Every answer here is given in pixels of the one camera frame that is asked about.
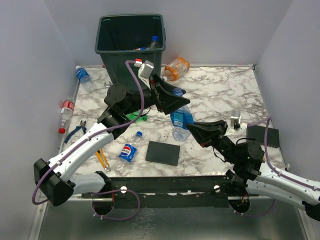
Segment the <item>large orange jar bottle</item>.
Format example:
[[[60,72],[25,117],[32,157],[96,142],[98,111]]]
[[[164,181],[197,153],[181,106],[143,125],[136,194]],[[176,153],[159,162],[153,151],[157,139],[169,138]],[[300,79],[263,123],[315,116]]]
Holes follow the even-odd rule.
[[[177,81],[184,77],[190,69],[190,63],[182,57],[177,57],[164,68],[164,75],[169,81]]]

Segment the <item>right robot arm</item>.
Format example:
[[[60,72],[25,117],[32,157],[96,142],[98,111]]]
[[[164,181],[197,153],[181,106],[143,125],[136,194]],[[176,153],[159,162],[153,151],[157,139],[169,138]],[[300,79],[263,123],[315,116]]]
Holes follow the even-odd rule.
[[[266,196],[292,204],[316,221],[320,219],[319,181],[274,167],[268,148],[255,140],[234,143],[226,136],[228,124],[223,120],[195,122],[186,127],[201,147],[212,147],[233,165],[226,175],[231,179],[229,189],[234,195]]]

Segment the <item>blue label water bottle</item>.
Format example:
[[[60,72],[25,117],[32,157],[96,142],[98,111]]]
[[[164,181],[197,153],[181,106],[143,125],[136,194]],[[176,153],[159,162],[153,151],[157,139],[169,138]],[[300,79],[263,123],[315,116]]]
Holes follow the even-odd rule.
[[[158,49],[158,48],[160,48],[159,37],[157,35],[153,35],[151,38],[151,43],[146,49],[151,50],[151,49]]]

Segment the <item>blue cap water bottle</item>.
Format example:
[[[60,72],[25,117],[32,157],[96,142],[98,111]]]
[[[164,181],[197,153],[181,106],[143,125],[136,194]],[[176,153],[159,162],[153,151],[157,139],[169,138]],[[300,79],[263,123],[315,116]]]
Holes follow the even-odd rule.
[[[190,136],[187,124],[194,124],[193,115],[187,105],[170,114],[173,125],[172,135],[176,141],[184,142]]]

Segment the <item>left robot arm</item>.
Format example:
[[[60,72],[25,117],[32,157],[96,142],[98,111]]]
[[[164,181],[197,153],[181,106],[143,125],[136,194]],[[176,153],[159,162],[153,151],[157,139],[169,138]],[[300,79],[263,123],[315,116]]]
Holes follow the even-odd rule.
[[[158,75],[149,78],[150,88],[130,93],[121,83],[113,84],[104,101],[107,109],[79,140],[62,153],[45,161],[38,159],[33,165],[36,189],[55,207],[65,203],[71,196],[95,193],[106,197],[111,190],[107,177],[94,172],[83,177],[74,177],[77,169],[96,151],[112,143],[133,122],[127,114],[156,106],[165,115],[171,114],[190,103],[183,96],[174,95],[175,86],[163,81]]]

